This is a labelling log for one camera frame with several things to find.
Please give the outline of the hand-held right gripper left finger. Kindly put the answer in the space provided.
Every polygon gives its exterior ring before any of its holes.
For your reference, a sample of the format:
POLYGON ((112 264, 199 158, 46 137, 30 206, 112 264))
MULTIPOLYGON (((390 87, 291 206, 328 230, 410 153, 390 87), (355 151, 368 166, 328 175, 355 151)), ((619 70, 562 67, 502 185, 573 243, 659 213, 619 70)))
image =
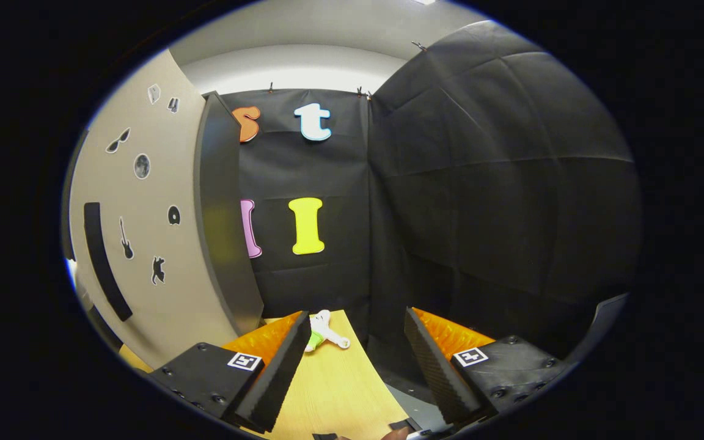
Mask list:
POLYGON ((144 378, 207 417, 271 432, 310 335, 309 312, 298 311, 223 346, 196 343, 144 378))

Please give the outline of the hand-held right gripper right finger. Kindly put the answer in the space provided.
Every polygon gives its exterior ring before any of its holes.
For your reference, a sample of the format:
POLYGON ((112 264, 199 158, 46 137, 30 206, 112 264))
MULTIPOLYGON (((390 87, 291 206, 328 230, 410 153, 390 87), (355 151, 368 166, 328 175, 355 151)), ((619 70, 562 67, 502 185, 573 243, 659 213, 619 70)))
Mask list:
POLYGON ((403 332, 447 424, 467 426, 524 406, 569 363, 520 336, 494 339, 408 307, 403 332))

